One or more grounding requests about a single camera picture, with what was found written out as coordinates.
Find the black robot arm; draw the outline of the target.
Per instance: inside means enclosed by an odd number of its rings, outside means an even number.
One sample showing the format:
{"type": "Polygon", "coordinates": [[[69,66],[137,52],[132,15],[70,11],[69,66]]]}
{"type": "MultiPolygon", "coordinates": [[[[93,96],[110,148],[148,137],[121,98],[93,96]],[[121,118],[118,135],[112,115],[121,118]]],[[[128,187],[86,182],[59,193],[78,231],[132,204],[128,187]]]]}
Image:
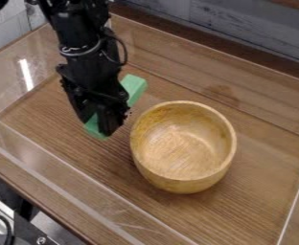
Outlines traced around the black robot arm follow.
{"type": "Polygon", "coordinates": [[[39,7],[65,59],[55,66],[61,86],[78,119],[97,121],[109,136],[126,118],[128,92],[118,81],[128,63],[124,42],[108,27],[109,0],[26,0],[39,7]]]}

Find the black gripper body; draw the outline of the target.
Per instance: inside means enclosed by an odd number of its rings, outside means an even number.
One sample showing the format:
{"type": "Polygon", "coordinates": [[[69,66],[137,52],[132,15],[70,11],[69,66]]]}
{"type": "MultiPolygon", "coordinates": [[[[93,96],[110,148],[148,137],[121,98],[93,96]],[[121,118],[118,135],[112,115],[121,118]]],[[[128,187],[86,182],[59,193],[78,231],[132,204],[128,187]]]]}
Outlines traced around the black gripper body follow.
{"type": "Polygon", "coordinates": [[[66,62],[55,66],[66,96],[89,93],[96,96],[96,113],[100,104],[125,104],[126,90],[118,81],[125,62],[116,44],[69,47],[59,46],[59,55],[66,62]]]}

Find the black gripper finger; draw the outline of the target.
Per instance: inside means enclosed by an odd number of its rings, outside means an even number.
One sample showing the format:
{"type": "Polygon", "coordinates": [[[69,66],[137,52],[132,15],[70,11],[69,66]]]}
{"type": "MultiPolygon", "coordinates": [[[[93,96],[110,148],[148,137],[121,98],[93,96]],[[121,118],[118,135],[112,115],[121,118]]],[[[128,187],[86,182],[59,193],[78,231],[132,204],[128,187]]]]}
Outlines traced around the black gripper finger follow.
{"type": "Polygon", "coordinates": [[[110,136],[126,119],[129,107],[125,104],[100,104],[97,106],[98,131],[110,136]]]}
{"type": "Polygon", "coordinates": [[[86,123],[96,113],[96,96],[89,93],[70,93],[69,102],[79,121],[86,123]]]}

